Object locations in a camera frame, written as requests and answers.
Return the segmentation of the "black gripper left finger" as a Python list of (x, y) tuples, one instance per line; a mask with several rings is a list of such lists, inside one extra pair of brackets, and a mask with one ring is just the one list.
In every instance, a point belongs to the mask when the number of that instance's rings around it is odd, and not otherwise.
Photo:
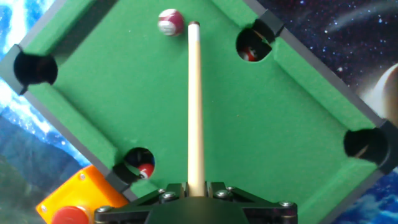
[(153, 209), (160, 205), (185, 198), (188, 194), (187, 189), (187, 183), (169, 184), (165, 189), (154, 190), (119, 208), (102, 206), (95, 210), (95, 223), (145, 223)]

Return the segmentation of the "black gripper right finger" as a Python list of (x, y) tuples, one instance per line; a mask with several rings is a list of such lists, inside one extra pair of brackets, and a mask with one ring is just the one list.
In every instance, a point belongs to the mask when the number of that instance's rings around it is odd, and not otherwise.
[(237, 206), (249, 223), (297, 224), (297, 204), (270, 202), (224, 182), (206, 182), (207, 196)]

